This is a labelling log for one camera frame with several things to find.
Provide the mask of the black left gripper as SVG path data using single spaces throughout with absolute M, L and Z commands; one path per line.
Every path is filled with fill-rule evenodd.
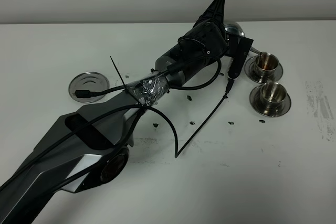
M 178 39 L 179 58 L 208 51 L 210 55 L 221 58 L 228 52 L 224 31 L 225 1 L 213 0 L 193 28 Z

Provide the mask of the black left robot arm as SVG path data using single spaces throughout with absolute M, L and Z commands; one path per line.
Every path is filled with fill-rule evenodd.
M 144 113 L 157 113 L 161 97 L 187 90 L 192 77 L 227 53 L 225 1 L 213 0 L 149 76 L 114 88 L 106 102 L 60 116 L 1 186 L 1 223 L 32 223 L 56 192 L 78 193 L 114 180 L 128 162 Z

